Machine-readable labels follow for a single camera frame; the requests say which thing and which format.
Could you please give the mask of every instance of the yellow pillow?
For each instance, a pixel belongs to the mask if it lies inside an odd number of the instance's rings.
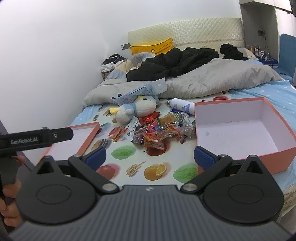
[[[167,53],[173,48],[173,39],[169,38],[162,41],[144,42],[137,45],[130,46],[132,54],[147,52],[158,55],[160,53]]]

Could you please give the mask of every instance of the electrical outlet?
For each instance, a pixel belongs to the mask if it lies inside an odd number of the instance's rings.
[[[128,49],[130,46],[131,46],[130,43],[128,43],[128,44],[123,44],[123,45],[121,46],[121,49],[122,49],[122,50],[125,50],[125,49]]]

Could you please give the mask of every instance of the blue chair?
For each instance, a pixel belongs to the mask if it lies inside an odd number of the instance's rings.
[[[279,65],[274,70],[293,84],[296,67],[296,37],[282,34],[279,49]]]

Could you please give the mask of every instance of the open box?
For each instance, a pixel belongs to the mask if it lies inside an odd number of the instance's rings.
[[[91,122],[70,126],[70,128],[73,130],[73,138],[68,141],[54,143],[47,148],[42,157],[50,155],[55,160],[68,160],[74,154],[83,155],[99,131],[100,124],[98,122]]]
[[[239,160],[255,154],[271,174],[287,170],[296,155],[296,135],[264,97],[197,102],[194,108],[197,145],[215,155]]]

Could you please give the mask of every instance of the fruit-patterned bedsheet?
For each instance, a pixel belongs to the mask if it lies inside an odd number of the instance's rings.
[[[201,102],[230,98],[229,92],[225,91],[203,98],[190,99],[190,101]],[[166,100],[161,99],[160,106],[155,110],[160,112],[160,117],[171,110],[166,106]],[[197,175],[197,164],[193,157],[197,144],[195,136],[187,137],[183,141],[168,137],[165,139],[164,150],[146,148],[125,138],[113,142],[108,135],[120,124],[110,114],[109,108],[111,107],[116,107],[116,105],[102,104],[88,107],[72,123],[72,125],[93,121],[100,123],[100,132],[85,151],[87,154],[100,145],[105,146],[107,158],[97,172],[120,186],[175,184],[179,188]],[[194,121],[194,116],[189,118],[191,122]]]

